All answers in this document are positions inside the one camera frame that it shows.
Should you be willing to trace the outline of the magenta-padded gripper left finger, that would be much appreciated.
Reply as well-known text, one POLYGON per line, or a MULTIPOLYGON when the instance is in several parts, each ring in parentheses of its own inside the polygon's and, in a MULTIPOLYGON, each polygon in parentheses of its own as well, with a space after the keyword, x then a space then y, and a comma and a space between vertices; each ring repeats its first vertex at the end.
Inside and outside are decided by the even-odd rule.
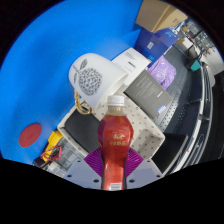
POLYGON ((89 153, 84 159, 76 159, 64 175, 64 179, 84 188, 100 189, 103 162, 100 149, 89 153))

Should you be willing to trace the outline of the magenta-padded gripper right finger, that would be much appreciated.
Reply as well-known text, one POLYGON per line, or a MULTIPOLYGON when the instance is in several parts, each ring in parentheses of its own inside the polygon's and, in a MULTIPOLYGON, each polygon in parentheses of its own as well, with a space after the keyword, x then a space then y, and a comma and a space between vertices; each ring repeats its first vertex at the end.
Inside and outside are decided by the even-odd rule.
POLYGON ((124 174, 127 189, 140 188, 163 177, 152 159, 143 159, 133 149, 129 149, 126 157, 124 174))

